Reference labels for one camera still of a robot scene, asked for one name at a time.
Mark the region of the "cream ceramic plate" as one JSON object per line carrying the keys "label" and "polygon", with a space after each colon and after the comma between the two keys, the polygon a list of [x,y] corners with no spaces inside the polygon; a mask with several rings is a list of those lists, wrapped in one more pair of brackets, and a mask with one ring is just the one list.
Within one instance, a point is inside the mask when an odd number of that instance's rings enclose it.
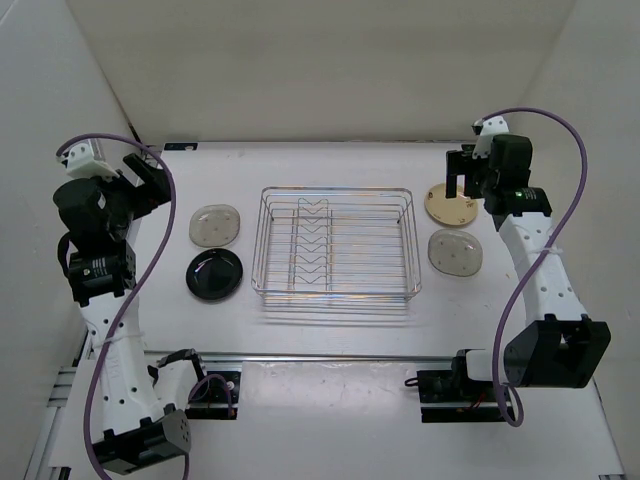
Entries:
{"label": "cream ceramic plate", "polygon": [[461,185],[456,187],[453,198],[447,198],[446,184],[437,184],[429,189],[424,199],[425,210],[438,223],[453,227],[470,224],[478,214],[478,203],[464,194]]}

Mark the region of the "clear glass plate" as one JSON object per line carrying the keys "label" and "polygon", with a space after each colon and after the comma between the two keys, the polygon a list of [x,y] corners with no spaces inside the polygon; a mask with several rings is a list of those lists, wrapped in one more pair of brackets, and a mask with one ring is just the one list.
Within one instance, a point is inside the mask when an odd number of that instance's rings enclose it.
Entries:
{"label": "clear glass plate", "polygon": [[236,239],[240,226],[240,214],[231,205],[207,205],[191,216],[189,238],[199,247],[223,247]]}
{"label": "clear glass plate", "polygon": [[429,239],[427,255],[436,270],[456,277],[473,276],[483,264],[480,241],[461,230],[441,229],[434,232]]}

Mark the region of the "black glossy plate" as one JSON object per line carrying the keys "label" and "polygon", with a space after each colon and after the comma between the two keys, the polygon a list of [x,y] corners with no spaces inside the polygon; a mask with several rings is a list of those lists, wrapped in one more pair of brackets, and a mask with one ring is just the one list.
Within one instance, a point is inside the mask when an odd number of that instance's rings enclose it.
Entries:
{"label": "black glossy plate", "polygon": [[219,302],[231,296],[244,275],[240,258],[224,248],[205,250],[189,263],[185,281],[189,291],[206,302]]}

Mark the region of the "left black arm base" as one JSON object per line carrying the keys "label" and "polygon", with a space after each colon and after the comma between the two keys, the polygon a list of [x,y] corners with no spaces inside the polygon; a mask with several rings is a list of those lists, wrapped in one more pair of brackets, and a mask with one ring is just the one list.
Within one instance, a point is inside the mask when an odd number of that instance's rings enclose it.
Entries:
{"label": "left black arm base", "polygon": [[189,420],[236,420],[242,382],[242,365],[239,362],[214,362],[206,364],[207,375],[218,375],[221,380],[208,379],[191,396],[186,416]]}

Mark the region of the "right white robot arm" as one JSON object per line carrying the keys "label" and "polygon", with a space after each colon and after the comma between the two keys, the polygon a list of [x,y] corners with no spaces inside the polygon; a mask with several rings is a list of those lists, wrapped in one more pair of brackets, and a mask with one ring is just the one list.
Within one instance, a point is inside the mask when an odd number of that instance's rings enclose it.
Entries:
{"label": "right white robot arm", "polygon": [[446,155],[446,197],[457,182],[481,199],[507,246],[525,305],[525,327],[491,350],[460,352],[449,387],[460,399],[477,396],[497,379],[514,387],[583,388],[611,341],[608,325],[592,320],[579,301],[555,250],[552,209],[543,189],[529,184],[531,141],[498,134],[481,152],[471,145]]}

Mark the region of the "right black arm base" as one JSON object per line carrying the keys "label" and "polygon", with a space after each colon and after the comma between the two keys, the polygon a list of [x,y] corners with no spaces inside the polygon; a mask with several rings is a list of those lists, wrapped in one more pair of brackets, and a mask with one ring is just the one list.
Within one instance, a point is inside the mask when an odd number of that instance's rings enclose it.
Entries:
{"label": "right black arm base", "polygon": [[417,390],[423,424],[505,422],[490,382],[451,370],[419,370],[404,386]]}

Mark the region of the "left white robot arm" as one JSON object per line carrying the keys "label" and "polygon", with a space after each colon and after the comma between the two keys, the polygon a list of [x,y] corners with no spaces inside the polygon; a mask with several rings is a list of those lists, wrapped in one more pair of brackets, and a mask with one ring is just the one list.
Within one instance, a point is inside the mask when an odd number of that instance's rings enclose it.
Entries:
{"label": "left white robot arm", "polygon": [[60,162],[70,179],[53,195],[67,229],[58,243],[58,262],[96,356],[83,412],[89,461],[108,479],[187,459],[186,408],[189,400],[206,395],[210,377],[192,350],[155,365],[146,362],[137,295],[150,274],[137,274],[128,242],[134,221],[161,205],[176,209],[172,176],[130,154],[124,162],[140,179],[134,184],[91,140],[64,149]]}

